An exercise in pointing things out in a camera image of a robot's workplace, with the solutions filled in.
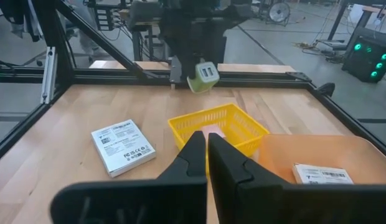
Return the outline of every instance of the white box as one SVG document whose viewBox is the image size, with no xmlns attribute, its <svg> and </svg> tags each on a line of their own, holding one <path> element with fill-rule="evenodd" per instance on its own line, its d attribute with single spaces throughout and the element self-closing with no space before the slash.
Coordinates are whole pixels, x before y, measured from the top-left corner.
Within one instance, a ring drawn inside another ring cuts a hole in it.
<svg viewBox="0 0 386 224">
<path fill-rule="evenodd" d="M 299 184 L 353 184 L 344 169 L 295 164 L 293 173 Z"/>
<path fill-rule="evenodd" d="M 91 133 L 111 177 L 116 177 L 156 157 L 156 151 L 132 120 Z"/>
</svg>

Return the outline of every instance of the yellow basket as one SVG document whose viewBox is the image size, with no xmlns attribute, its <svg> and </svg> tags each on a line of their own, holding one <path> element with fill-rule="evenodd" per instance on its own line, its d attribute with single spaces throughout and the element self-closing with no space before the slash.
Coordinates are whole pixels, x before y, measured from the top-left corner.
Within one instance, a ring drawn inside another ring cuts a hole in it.
<svg viewBox="0 0 386 224">
<path fill-rule="evenodd" d="M 217 124 L 226 135 L 226 140 L 246 156 L 252 156 L 260 145 L 261 137 L 269 134 L 268 130 L 233 103 L 171 118 L 168 124 L 179 150 L 182 150 L 194 131 L 200 131 L 201 127 L 210 124 Z M 205 163 L 208 174 L 207 153 Z"/>
</svg>

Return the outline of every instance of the fan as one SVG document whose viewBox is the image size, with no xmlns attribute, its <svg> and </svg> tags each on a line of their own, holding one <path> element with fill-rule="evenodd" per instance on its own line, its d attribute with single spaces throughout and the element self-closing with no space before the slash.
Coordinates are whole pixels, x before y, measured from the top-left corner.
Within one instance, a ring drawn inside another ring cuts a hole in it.
<svg viewBox="0 0 386 224">
<path fill-rule="evenodd" d="M 284 26 L 288 23 L 290 17 L 290 7 L 285 2 L 274 3 L 268 10 L 268 19 L 274 23 L 280 24 L 284 22 Z"/>
</svg>

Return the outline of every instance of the workbench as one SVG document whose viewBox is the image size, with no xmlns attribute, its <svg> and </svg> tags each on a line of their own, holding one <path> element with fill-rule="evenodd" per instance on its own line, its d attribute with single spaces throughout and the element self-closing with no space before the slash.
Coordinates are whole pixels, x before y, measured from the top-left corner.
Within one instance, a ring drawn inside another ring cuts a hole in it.
<svg viewBox="0 0 386 224">
<path fill-rule="evenodd" d="M 157 62 L 139 65 L 168 69 Z M 92 68 L 123 69 L 117 62 L 104 61 Z M 233 64 L 219 65 L 219 70 L 293 71 L 289 66 Z M 157 158 L 114 181 L 153 179 L 179 152 L 167 120 L 225 103 L 235 103 L 271 133 L 353 135 L 305 89 L 214 88 L 195 95 L 170 86 L 72 85 L 0 160 L 0 223 L 50 223 L 49 205 L 60 189 L 76 182 L 110 180 L 92 131 L 132 119 L 157 150 Z M 207 223 L 217 223 L 210 182 L 208 193 Z"/>
</svg>

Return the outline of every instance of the orange tray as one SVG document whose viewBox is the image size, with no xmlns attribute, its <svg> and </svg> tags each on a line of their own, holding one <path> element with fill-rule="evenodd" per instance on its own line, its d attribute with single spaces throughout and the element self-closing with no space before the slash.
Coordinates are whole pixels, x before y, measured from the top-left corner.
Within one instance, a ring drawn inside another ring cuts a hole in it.
<svg viewBox="0 0 386 224">
<path fill-rule="evenodd" d="M 294 163 L 345 169 L 355 184 L 386 184 L 386 157 L 357 136 L 268 134 L 258 163 L 292 184 Z"/>
</svg>

